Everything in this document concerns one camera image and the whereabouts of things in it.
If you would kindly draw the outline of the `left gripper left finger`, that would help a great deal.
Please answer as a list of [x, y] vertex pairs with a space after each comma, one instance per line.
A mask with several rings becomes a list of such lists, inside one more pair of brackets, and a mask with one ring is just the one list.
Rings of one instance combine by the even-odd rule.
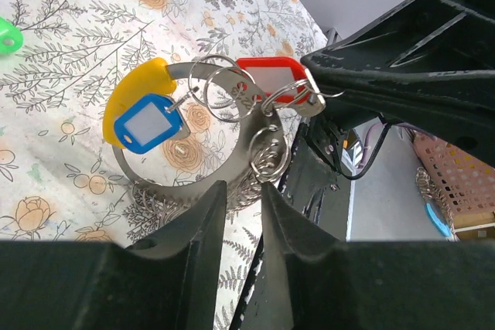
[[227, 185], [127, 248], [4, 242], [3, 329], [210, 329]]

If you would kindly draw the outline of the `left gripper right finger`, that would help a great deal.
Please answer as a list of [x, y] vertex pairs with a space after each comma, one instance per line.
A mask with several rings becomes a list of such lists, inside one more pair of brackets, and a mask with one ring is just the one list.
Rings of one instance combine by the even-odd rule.
[[272, 329], [492, 329], [491, 241], [345, 242], [261, 191]]

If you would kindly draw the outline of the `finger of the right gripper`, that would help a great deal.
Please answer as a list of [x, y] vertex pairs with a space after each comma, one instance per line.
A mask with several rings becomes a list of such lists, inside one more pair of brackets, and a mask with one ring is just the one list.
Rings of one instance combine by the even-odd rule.
[[453, 0], [406, 0], [305, 55], [323, 93], [494, 157], [494, 17]]

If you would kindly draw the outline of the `red tag key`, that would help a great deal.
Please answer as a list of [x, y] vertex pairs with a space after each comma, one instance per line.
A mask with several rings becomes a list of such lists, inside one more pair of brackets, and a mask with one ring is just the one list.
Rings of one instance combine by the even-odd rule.
[[268, 97], [274, 97], [270, 105], [277, 109], [291, 108], [302, 117], [314, 117], [326, 108], [309, 70], [291, 57], [245, 57], [237, 65]]

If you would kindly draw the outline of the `blue tag key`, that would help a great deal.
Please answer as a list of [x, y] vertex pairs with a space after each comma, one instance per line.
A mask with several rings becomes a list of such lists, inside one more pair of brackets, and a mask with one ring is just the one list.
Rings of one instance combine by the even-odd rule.
[[168, 140], [182, 140], [191, 134], [178, 101], [169, 96], [146, 94], [114, 123], [114, 132], [129, 151], [142, 155]]

